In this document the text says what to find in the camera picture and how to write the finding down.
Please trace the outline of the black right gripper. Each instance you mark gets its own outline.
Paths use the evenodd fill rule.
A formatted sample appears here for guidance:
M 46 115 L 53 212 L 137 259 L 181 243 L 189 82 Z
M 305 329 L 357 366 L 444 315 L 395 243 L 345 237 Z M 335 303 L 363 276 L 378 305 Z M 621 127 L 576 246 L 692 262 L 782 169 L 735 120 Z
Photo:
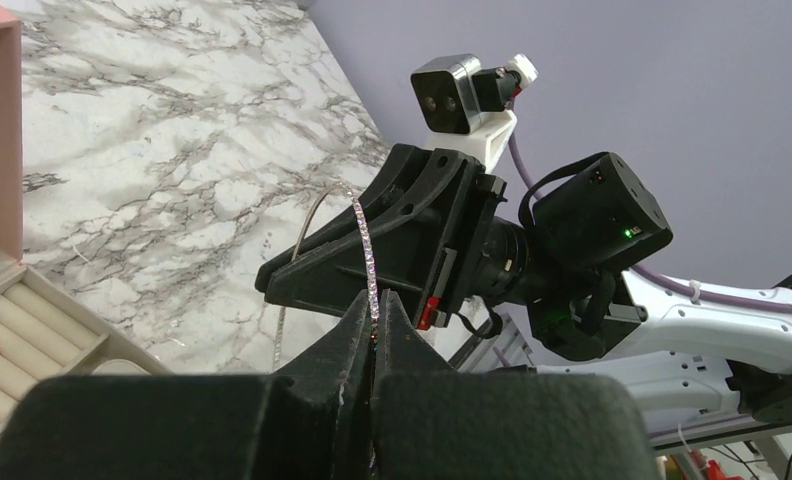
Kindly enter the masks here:
M 454 150 L 397 144 L 360 195 L 381 290 L 412 318 L 429 300 L 429 325 L 445 328 L 470 297 L 497 300 L 508 282 L 505 234 L 495 217 L 506 182 L 476 172 Z M 367 260 L 347 208 L 262 265 L 255 288 L 268 303 L 340 316 L 367 287 Z

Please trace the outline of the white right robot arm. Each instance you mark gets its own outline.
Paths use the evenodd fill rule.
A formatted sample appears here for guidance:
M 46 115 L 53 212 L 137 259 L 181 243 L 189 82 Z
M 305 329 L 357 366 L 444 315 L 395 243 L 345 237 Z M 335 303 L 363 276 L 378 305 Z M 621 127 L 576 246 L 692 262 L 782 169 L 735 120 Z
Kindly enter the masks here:
M 347 312 L 363 290 L 389 290 L 418 330 L 445 327 L 471 297 L 486 340 L 522 306 L 527 335 L 562 374 L 608 374 L 646 411 L 792 423 L 792 276 L 767 290 L 661 277 L 641 260 L 672 231 L 618 155 L 599 152 L 532 188 L 519 219 L 496 216 L 505 181 L 475 158 L 399 144 L 351 206 L 262 265 L 273 305 Z

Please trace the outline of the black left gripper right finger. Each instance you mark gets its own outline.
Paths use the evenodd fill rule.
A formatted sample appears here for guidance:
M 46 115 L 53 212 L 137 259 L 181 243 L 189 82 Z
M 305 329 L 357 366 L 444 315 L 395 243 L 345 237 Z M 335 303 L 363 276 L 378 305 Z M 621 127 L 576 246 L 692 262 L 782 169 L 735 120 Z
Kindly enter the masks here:
M 381 479 L 655 479 L 642 417 L 616 380 L 454 370 L 381 295 L 374 448 Z

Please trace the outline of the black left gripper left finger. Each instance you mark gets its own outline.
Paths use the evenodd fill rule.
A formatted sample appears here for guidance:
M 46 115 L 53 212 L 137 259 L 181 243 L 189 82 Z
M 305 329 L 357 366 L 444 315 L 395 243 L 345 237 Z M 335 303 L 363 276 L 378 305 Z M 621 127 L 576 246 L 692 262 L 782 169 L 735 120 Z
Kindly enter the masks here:
M 365 479 L 368 298 L 270 375 L 45 380 L 0 435 L 0 479 Z

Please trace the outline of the pink jewelry box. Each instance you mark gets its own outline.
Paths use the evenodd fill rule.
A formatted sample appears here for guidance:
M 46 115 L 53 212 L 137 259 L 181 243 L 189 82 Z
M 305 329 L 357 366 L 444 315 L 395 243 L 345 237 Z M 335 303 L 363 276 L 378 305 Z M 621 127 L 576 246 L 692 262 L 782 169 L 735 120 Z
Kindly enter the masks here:
M 20 22 L 0 5 L 0 433 L 48 377 L 167 370 L 23 260 L 21 51 Z

